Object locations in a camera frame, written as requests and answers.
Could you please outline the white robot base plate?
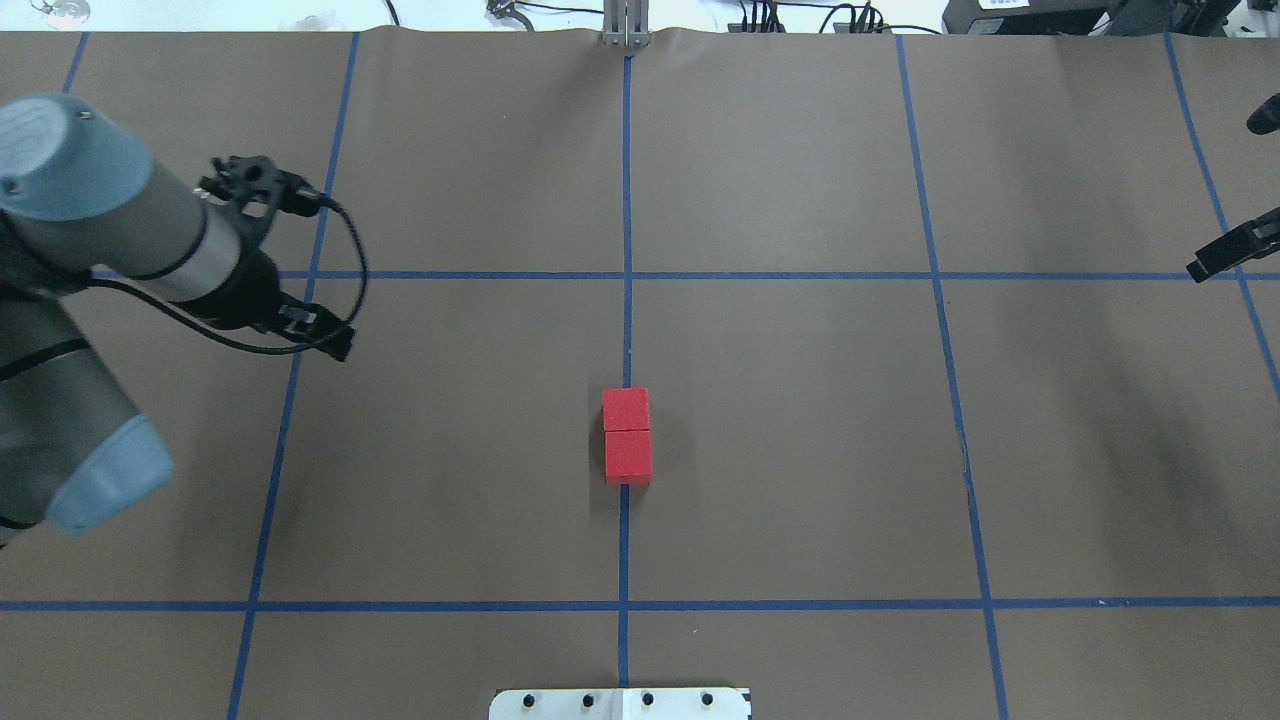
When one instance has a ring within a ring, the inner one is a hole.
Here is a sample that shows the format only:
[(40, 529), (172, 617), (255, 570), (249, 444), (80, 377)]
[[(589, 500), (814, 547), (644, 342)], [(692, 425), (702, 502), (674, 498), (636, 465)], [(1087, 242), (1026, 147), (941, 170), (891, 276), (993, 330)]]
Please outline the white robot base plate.
[(489, 719), (751, 719), (750, 691), (732, 687), (508, 689)]

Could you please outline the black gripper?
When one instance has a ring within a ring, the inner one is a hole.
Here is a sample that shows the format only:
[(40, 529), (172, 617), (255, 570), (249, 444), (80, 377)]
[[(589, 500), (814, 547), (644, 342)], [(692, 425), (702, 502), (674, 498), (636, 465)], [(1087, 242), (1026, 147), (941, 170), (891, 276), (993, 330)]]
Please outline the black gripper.
[(251, 249), (211, 293), (195, 300), (195, 318), (216, 331), (279, 334), (338, 363), (348, 359), (356, 336), (351, 320), (285, 295), (276, 264), (261, 249)]

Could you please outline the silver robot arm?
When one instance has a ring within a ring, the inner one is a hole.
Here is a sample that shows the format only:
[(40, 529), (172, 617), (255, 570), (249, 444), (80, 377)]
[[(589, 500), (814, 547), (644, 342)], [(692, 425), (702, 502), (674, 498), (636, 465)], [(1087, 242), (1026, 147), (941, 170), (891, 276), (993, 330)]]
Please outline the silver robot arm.
[[(82, 536), (168, 484), (175, 464), (67, 301), (124, 293), (228, 348), (344, 361), (369, 291), (352, 215), (265, 156), (216, 158), (196, 186), (72, 94), (3, 105), (1, 524)], [(346, 316), (283, 290), (264, 242), (279, 214), (337, 214), (358, 290)]]

